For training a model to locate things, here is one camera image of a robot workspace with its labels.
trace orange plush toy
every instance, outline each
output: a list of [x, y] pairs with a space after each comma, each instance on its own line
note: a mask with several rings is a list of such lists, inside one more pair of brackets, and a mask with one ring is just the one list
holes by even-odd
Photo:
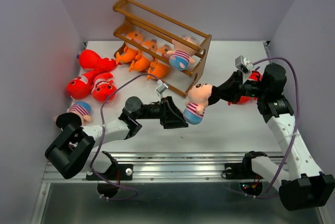
[[[152, 52], [156, 52], [157, 50], [157, 40], [151, 39], [145, 41], [142, 44], [143, 47], [147, 48]], [[129, 72], [131, 71], [144, 71], [150, 66], [150, 63], [154, 60], [154, 58], [147, 54], [146, 52], [139, 50], [138, 55], [135, 57], [135, 60], [132, 61]]]
[[[129, 32], [126, 35], [126, 38], [128, 38], [129, 40], [136, 42], [138, 44], [142, 44], [144, 41], [144, 37], [143, 34], [139, 31], [132, 31]], [[135, 57], [138, 55], [138, 49], [129, 44], [129, 43], [125, 43], [126, 46], [124, 48], [124, 54], [120, 55], [119, 52], [116, 53], [116, 63], [118, 64], [119, 62], [121, 63], [129, 63], [132, 62]]]
[[[168, 46], [167, 44], [165, 44], [157, 50], [156, 54], [161, 55], [163, 58], [169, 59], [166, 56], [166, 53], [169, 50], [172, 50], [172, 48]], [[150, 67], [148, 69], [148, 73], [155, 75], [159, 79], [166, 76], [169, 73], [169, 71], [170, 71], [170, 66], [158, 59], [155, 59], [153, 62], [151, 62]], [[153, 77], [148, 75], [147, 80], [149, 79], [153, 79]]]
[[[250, 77], [248, 78], [249, 80], [254, 80], [254, 81], [260, 81], [262, 79], [262, 74], [259, 73], [258, 71], [252, 71]], [[257, 100], [257, 98], [251, 98], [251, 97], [245, 97], [241, 96], [240, 100], [237, 102], [238, 105], [245, 104], [246, 102], [250, 100]]]

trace wooden shelf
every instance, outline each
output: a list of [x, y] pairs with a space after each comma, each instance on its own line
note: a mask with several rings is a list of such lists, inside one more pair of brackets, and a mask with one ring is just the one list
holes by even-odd
[[[119, 0], [114, 4], [113, 10], [125, 16], [124, 22], [114, 31], [114, 36], [168, 65], [170, 64], [167, 58], [128, 39], [126, 37], [127, 33], [134, 30], [140, 31], [143, 33], [146, 40], [155, 39], [157, 41], [158, 48], [165, 44], [173, 48], [172, 40], [175, 40], [196, 51], [193, 56], [196, 63], [189, 64], [186, 70], [180, 71], [185, 74], [186, 77], [179, 77], [179, 80], [180, 78], [190, 79], [189, 86], [184, 89], [181, 88], [178, 83], [173, 84], [174, 82], [171, 80], [170, 83], [166, 81], [170, 85], [171, 90], [184, 97], [187, 96], [189, 89], [191, 89], [191, 87], [201, 78], [203, 74], [211, 35], [207, 35], [171, 17], [137, 3], [134, 0]], [[182, 38], [182, 35], [194, 37], [198, 42], [198, 45], [187, 42]], [[120, 54], [123, 53], [123, 48], [124, 46], [118, 50]]]

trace red stuffed toy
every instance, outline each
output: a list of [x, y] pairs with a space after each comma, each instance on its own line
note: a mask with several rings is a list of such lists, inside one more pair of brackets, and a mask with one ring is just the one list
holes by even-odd
[[79, 55], [79, 64], [86, 71], [109, 72], [116, 68], [117, 64], [114, 59], [101, 58], [93, 50], [84, 50]]
[[66, 87], [66, 93], [74, 99], [87, 97], [92, 90], [94, 78], [102, 71], [89, 71], [71, 80]]
[[106, 98], [116, 91], [116, 87], [113, 86], [113, 75], [110, 72], [102, 73], [94, 79], [94, 87], [92, 89], [92, 96], [98, 102], [104, 102]]
[[[258, 71], [252, 71], [249, 80], [260, 81], [262, 79], [262, 74]], [[246, 102], [250, 101], [251, 97], [241, 96], [240, 100], [237, 102], [238, 105], [245, 104]]]

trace striped shirt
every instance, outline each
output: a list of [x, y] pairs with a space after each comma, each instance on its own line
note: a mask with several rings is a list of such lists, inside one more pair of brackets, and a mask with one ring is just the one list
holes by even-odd
[[203, 113], [202, 113], [201, 115], [199, 115], [199, 114], [197, 113], [197, 111], [196, 111], [196, 108], [197, 108], [198, 106], [199, 106], [199, 105], [196, 104], [196, 103], [188, 103], [187, 106], [186, 106], [186, 109], [187, 109], [190, 113], [192, 113], [193, 115], [203, 118], [203, 117], [204, 117], [204, 114], [205, 114], [205, 109], [204, 109]]
[[189, 59], [191, 58], [191, 56], [186, 53], [185, 51], [182, 50], [176, 50], [173, 55], [175, 55], [176, 57], [181, 57], [183, 59], [185, 59], [187, 62], [189, 62]]
[[69, 109], [69, 112], [74, 113], [75, 111], [82, 116], [89, 115], [88, 111], [81, 105], [71, 106], [71, 108]]

